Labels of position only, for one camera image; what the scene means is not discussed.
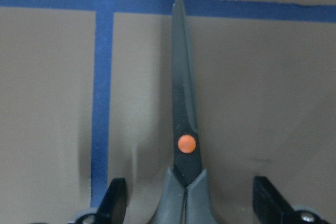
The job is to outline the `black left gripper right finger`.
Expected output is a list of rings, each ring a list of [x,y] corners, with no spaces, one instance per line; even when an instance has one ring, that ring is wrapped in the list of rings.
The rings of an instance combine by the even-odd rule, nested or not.
[[[299,223],[294,209],[265,176],[253,180],[253,210],[260,223]]]

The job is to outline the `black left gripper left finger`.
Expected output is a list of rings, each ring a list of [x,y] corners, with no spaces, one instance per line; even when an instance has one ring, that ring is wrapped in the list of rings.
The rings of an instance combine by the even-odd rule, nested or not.
[[[127,209],[125,178],[114,178],[96,212],[96,223],[122,224]]]

